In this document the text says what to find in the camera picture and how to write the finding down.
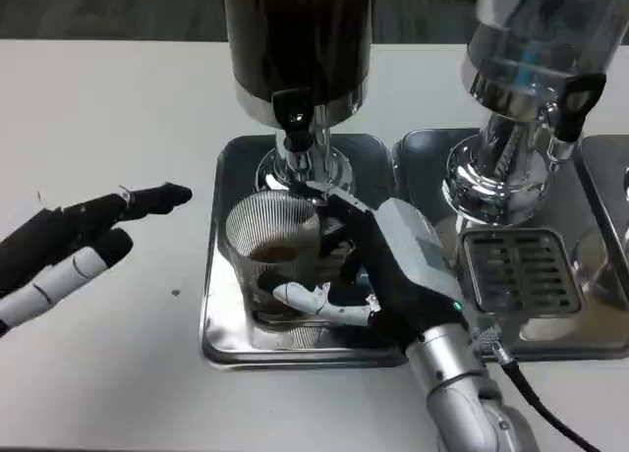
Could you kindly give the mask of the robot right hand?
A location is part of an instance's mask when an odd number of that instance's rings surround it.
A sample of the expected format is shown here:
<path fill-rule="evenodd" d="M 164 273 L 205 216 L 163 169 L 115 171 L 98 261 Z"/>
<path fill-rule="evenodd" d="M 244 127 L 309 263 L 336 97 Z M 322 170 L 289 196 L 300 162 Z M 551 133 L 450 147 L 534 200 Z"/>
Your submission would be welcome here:
<path fill-rule="evenodd" d="M 308 289 L 276 271 L 258 286 L 285 305 L 338 324 L 365 326 L 391 337 L 401 350 L 442 335 L 465 348 L 469 325 L 460 283 L 444 260 L 434 229 L 411 204 L 389 198 L 372 208 L 338 187 L 308 181 L 292 193 L 319 197 L 354 245 L 358 266 L 370 281 L 326 282 Z"/>

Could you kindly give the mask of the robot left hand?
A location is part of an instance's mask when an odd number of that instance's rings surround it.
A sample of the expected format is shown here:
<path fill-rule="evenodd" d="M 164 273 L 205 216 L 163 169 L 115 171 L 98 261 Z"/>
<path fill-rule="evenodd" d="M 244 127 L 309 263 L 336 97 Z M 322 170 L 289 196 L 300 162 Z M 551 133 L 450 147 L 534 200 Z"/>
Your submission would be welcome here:
<path fill-rule="evenodd" d="M 118 223 L 166 215 L 192 196 L 190 188 L 167 182 L 42 208 L 1 241 L 1 334 L 52 310 L 123 260 L 134 242 Z"/>

